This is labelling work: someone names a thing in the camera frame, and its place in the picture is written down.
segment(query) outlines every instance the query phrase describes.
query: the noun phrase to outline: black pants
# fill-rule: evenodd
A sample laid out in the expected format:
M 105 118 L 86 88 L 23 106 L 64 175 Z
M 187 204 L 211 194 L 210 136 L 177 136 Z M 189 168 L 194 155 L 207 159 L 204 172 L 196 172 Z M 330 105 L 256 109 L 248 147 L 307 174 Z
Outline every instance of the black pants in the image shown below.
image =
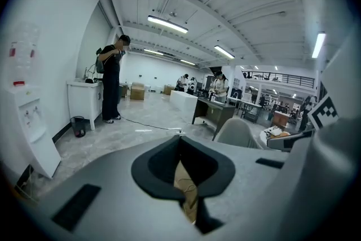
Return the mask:
M 119 115 L 119 73 L 105 73 L 103 75 L 103 120 L 110 120 Z
M 307 111 L 307 110 L 304 110 L 303 111 L 303 115 L 302 115 L 302 121 L 301 121 L 301 124 L 300 124 L 300 130 L 305 130 L 306 126 L 307 126 L 307 122 L 309 121 L 309 118 L 307 116 L 307 114 L 309 113 L 310 111 Z

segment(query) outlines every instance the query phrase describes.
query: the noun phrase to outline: fluorescent light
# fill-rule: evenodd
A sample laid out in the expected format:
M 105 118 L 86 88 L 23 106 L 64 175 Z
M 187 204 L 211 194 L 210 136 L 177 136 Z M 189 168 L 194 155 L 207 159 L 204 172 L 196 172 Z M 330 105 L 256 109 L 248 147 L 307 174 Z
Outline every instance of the fluorescent light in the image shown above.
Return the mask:
M 226 55 L 227 57 L 229 57 L 230 59 L 235 58 L 233 55 L 229 54 L 227 51 L 225 51 L 223 48 L 221 48 L 219 45 L 216 45 L 214 47 L 216 50 L 220 51 L 221 53 L 223 53 L 224 55 Z
M 312 54 L 312 58 L 317 58 L 318 57 L 325 38 L 326 38 L 325 33 L 319 33 L 317 35 L 317 40 L 316 40 L 316 44 L 315 44 L 314 53 Z
M 173 28 L 173 29 L 178 30 L 178 31 L 183 32 L 183 33 L 188 32 L 187 28 L 184 28 L 184 27 L 182 27 L 182 26 L 180 26 L 178 24 L 175 24 L 173 22 L 164 20 L 164 19 L 159 18 L 159 17 L 152 16 L 152 15 L 148 15 L 148 21 L 158 23 L 158 24 L 164 25 L 166 27 Z
M 149 49 L 144 49 L 144 51 L 148 51 L 148 52 L 151 52 L 151 53 L 153 53 L 153 54 L 163 55 L 163 54 L 161 54 L 161 53 L 158 52 L 158 51 L 153 51 L 153 50 L 149 50 Z
M 188 63 L 188 64 L 195 65 L 194 63 L 190 63 L 190 62 L 188 62 L 188 61 L 186 61 L 186 60 L 183 60 L 183 59 L 181 59 L 181 61 L 184 62 L 184 63 Z

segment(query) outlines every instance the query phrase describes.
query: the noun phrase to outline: railing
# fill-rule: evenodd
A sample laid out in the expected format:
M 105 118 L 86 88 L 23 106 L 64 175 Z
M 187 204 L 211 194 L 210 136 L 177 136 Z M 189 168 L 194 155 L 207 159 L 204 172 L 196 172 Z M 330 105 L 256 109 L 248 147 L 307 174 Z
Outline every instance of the railing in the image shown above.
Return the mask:
M 294 75 L 285 75 L 284 73 L 274 73 L 274 72 L 246 72 L 242 71 L 245 78 L 254 79 L 254 80 L 266 80 L 266 81 L 276 81 L 283 82 L 286 84 L 299 85 L 314 88 L 315 79 L 311 77 L 304 76 L 294 76 Z

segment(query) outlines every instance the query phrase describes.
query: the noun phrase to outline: black t-shirt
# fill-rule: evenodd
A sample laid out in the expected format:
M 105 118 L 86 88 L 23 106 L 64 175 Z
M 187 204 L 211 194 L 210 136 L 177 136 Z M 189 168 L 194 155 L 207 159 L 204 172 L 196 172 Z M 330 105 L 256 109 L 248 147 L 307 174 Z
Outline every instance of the black t-shirt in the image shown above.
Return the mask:
M 108 45 L 106 46 L 100 54 L 106 54 L 107 52 L 110 52 L 115 49 L 114 45 Z M 103 61 L 103 67 L 105 72 L 111 72 L 111 73 L 119 73 L 120 71 L 120 65 L 119 61 L 121 59 L 122 55 L 119 52 L 118 54 L 113 54 L 108 59 Z

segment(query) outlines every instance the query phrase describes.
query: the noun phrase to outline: qr code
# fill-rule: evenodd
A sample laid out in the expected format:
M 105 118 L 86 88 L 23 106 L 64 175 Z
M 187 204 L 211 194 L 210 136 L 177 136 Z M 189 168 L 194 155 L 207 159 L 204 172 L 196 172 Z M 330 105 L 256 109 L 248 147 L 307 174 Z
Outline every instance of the qr code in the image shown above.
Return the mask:
M 310 113 L 311 120 L 317 129 L 332 124 L 338 120 L 338 114 L 329 96 L 326 96 Z

